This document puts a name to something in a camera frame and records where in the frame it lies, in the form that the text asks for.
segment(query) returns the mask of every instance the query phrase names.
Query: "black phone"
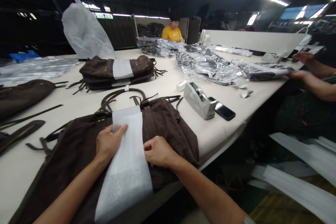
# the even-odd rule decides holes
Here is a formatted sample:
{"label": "black phone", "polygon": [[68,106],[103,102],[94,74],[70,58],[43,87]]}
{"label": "black phone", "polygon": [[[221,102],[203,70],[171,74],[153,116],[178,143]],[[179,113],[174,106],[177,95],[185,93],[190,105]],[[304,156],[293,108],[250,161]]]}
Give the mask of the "black phone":
{"label": "black phone", "polygon": [[[213,97],[208,97],[209,101],[216,101],[215,98]],[[235,116],[236,113],[233,112],[231,109],[229,109],[228,107],[225,107],[222,103],[220,103],[219,101],[217,101],[217,105],[215,108],[215,112],[217,114],[219,114],[221,117],[223,117],[226,121],[231,121]]]}

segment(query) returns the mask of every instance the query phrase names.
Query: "green clothing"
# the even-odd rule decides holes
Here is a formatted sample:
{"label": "green clothing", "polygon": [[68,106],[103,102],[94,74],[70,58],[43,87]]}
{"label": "green clothing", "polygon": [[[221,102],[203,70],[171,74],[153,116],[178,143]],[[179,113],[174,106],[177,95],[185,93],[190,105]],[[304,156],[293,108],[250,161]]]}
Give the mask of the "green clothing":
{"label": "green clothing", "polygon": [[[336,84],[336,75],[322,79]],[[278,110],[274,127],[285,134],[336,139],[336,102],[324,102],[313,93],[304,91],[287,96]]]}

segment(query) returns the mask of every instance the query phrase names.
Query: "sleeve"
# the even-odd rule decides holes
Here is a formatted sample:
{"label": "sleeve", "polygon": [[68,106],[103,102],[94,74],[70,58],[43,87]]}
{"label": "sleeve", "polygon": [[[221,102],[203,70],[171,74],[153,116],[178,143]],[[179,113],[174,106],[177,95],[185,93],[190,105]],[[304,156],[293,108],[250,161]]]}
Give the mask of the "sleeve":
{"label": "sleeve", "polygon": [[168,31],[167,31],[166,27],[162,31],[162,38],[168,39]]}

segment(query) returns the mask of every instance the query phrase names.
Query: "white plastic bag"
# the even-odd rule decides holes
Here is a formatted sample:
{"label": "white plastic bag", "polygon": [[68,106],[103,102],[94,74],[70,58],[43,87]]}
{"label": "white plastic bag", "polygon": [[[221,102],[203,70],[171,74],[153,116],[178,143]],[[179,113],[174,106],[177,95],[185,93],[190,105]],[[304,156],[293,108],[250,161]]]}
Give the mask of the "white plastic bag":
{"label": "white plastic bag", "polygon": [[62,16],[64,34],[80,58],[115,59],[113,46],[96,17],[80,0],[70,4]]}

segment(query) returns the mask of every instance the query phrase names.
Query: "plastic bag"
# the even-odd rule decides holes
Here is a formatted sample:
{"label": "plastic bag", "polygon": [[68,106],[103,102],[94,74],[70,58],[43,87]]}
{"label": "plastic bag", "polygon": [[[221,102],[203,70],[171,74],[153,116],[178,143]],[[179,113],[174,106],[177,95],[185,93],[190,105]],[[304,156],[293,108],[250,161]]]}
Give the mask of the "plastic bag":
{"label": "plastic bag", "polygon": [[236,55],[241,55],[245,57],[251,57],[253,54],[253,52],[247,49],[238,49],[234,47],[223,47],[219,45],[210,45],[209,47],[216,51],[222,51],[224,53],[236,54]]}
{"label": "plastic bag", "polygon": [[96,17],[80,0],[70,4],[62,16],[64,34],[80,58],[116,59],[113,46]]}
{"label": "plastic bag", "polygon": [[77,59],[28,59],[24,63],[0,68],[0,84],[28,82],[35,79],[55,79],[79,65]]}
{"label": "plastic bag", "polygon": [[136,44],[142,53],[163,58],[175,58],[177,51],[186,51],[180,42],[160,37],[137,37]]}
{"label": "plastic bag", "polygon": [[235,65],[240,74],[250,81],[264,81],[272,78],[286,76],[294,72],[294,69],[275,63],[247,63],[242,60],[234,59],[231,61]]}
{"label": "plastic bag", "polygon": [[211,81],[219,85],[229,85],[239,77],[239,70],[230,62],[210,49],[196,52],[176,52],[176,67],[185,75]]}

